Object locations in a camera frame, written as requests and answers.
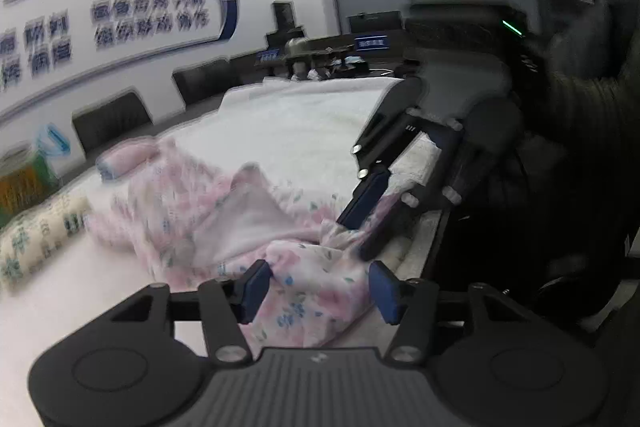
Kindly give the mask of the folded pink cloth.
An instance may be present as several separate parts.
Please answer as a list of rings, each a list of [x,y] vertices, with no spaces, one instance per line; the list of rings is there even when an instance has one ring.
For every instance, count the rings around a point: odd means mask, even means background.
[[[114,181],[156,156],[159,150],[152,136],[125,140],[96,158],[96,171],[103,182]]]

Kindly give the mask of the black office chair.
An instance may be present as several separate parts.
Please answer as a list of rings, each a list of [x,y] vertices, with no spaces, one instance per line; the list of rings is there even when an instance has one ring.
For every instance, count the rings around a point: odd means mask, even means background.
[[[238,72],[226,58],[176,69],[172,80],[186,106],[223,95],[242,84]]]
[[[149,124],[152,124],[151,116],[136,91],[127,91],[72,117],[86,155],[103,150],[122,136]]]

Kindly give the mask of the folded cream floral cloth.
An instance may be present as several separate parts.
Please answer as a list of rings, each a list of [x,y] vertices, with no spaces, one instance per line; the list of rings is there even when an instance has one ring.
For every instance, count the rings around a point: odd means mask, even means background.
[[[55,195],[16,216],[1,231],[1,288],[18,291],[84,231],[86,196]]]

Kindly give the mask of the pink floral garment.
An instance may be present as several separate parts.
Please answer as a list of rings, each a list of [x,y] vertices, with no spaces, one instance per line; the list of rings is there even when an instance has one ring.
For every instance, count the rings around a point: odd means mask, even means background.
[[[274,185],[256,164],[224,171],[157,143],[158,154],[128,172],[126,193],[88,213],[97,242],[132,251],[175,291],[235,281],[265,260],[268,294],[241,329],[254,353],[325,345],[370,309],[369,265],[357,249],[390,209],[389,197],[349,230],[336,222],[335,195]]]

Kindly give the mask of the white towel blanket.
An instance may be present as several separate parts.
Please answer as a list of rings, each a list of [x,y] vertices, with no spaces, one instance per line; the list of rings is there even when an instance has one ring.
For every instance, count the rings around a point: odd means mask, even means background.
[[[274,185],[335,195],[341,213],[357,183],[352,147],[390,87],[387,77],[254,83],[228,91],[212,113],[154,139],[224,171],[256,164]],[[103,182],[90,169],[58,194],[86,196],[88,213],[107,210],[128,181],[127,173]],[[27,386],[35,359],[152,283],[175,291],[155,280],[135,253],[97,242],[85,226],[18,291],[1,288],[2,424],[38,425]],[[369,321],[368,310],[329,343],[372,343]]]

